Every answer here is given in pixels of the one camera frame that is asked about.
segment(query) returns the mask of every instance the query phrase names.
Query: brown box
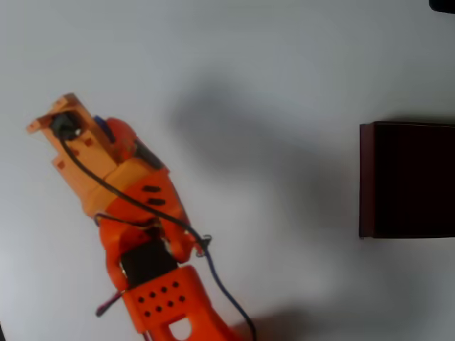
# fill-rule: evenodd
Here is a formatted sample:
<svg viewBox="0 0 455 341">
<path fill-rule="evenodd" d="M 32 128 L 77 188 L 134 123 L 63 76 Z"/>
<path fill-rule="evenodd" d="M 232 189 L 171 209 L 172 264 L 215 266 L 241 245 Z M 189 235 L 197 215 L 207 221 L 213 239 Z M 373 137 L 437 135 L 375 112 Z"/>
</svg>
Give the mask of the brown box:
<svg viewBox="0 0 455 341">
<path fill-rule="evenodd" d="M 455 237 L 455 125 L 360 126 L 360 237 Z"/>
</svg>

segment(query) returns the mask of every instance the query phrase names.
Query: robotic arm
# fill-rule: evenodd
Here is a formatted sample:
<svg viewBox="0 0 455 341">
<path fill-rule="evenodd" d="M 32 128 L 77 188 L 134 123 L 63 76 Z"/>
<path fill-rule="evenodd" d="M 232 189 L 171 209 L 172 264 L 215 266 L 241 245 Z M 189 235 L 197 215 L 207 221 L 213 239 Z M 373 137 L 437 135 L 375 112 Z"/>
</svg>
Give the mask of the robotic arm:
<svg viewBox="0 0 455 341">
<path fill-rule="evenodd" d="M 252 321 L 216 274 L 210 239 L 190 226 L 168 169 L 130 126 L 92 117 L 67 94 L 28 126 L 29 133 L 38 130 L 58 151 L 53 165 L 100 228 L 107 272 L 118 291 L 98 316 L 123 298 L 146 340 L 176 341 L 169 325 L 188 318 L 188 341 L 241 341 L 213 310 L 196 270 L 184 266 L 196 249 L 256 340 Z"/>
</svg>

